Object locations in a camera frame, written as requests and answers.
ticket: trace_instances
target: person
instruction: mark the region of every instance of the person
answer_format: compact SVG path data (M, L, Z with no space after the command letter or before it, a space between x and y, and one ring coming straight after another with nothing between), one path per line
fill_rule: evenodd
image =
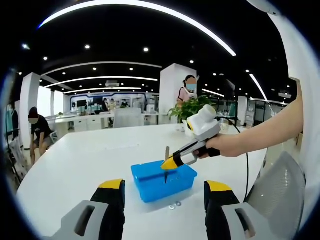
M103 112L109 112L109 106L108 106L108 102L107 99L103 99L103 104L102 104L102 111Z
M45 154L47 148L53 145L50 134L53 132L47 120L40 114L38 109L32 107L29 111L28 120L31 123L31 143L30 143L30 157L32 165L36 162L35 149L39 148L40 156Z
M110 104L109 104L109 110L112 111L116 108L115 100L111 98Z
M218 149L224 157L238 157L245 153L281 144L295 138L303 131L303 112L301 85L297 81L296 99L277 115L236 135L219 134L206 143L206 148ZM199 155L199 152L196 151L195 154L200 159L209 156L207 152Z
M196 88L197 80L194 76L188 75L183 81L183 87L179 90L179 95L176 100L178 107L181 107L184 102L189 101L190 98L197 98Z
M128 107L127 100L124 99L124 100L122 101L121 107L125 107L125 108Z

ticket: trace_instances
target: black ceiling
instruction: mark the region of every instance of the black ceiling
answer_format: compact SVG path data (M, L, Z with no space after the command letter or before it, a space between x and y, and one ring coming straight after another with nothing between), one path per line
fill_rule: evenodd
M21 50L16 59L16 70L22 72L21 76L17 75L17 96L20 96L23 77L30 72L42 75L75 64L124 61L159 65L162 69L173 63L181 64L197 70L200 76L198 90L205 88L217 92L219 88L220 93L228 95L228 79L236 85L237 90L242 89L236 94L248 93L248 97L262 99L259 89L245 72L250 70L269 100L282 102L284 99L278 96L279 92L290 93L295 98L295 82L288 78L285 51L277 28L267 14L246 0L207 1L201 4L188 0L148 1L171 8L201 23L226 42L237 56L231 56L205 33L180 19L135 6L81 9L36 30L53 13L83 2L88 1L57 1L55 5L39 3L36 9L39 14L26 18L29 27L28 31L24 31L23 41L31 50ZM89 50L85 49L86 44L90 45ZM144 47L148 47L149 52L144 52ZM159 80L162 69L134 64L94 64L67 68L48 76L59 82L101 76ZM104 85L105 82L105 79L90 79L66 85L79 90L80 85L83 89L101 88L100 84ZM143 92L159 92L159 81L120 79L119 82L124 83L121 87L142 87L145 84ZM48 84L45 80L41 83L42 86ZM60 86L52 89L61 91Z

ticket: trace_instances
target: cable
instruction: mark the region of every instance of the cable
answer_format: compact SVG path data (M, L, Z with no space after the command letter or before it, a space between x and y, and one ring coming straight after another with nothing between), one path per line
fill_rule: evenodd
M237 126L231 121L231 120L236 120L236 117L224 117L224 116L218 116L215 119L217 119L218 121L220 121L220 119L227 119L229 121L229 123L231 123L235 129L238 131L238 133L240 134L240 130L237 128ZM246 187L245 187L245 195L244 195L244 200L243 202L245 202L247 195L248 195L248 187L249 187L249 157L248 157L248 153L246 153Z

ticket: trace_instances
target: white cabinet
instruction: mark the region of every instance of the white cabinet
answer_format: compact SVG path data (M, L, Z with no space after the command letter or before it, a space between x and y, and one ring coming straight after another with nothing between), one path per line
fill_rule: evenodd
M100 117L97 118L89 118L87 120L87 126L89 131L93 130L101 130L102 129L102 121Z
M78 132L84 132L88 130L87 120L76 120L74 121L74 131L76 133Z

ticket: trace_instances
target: potted plant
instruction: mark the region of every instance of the potted plant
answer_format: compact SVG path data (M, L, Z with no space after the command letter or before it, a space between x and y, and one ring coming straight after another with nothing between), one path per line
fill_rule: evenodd
M170 109L168 115L171 117L175 116L178 118L178 123L181 121L184 124L184 129L188 133L187 118L197 114L205 105L210 105L215 108L216 104L211 102L210 99L203 95L198 98L191 98L189 101L182 103L179 107L176 105L174 108Z

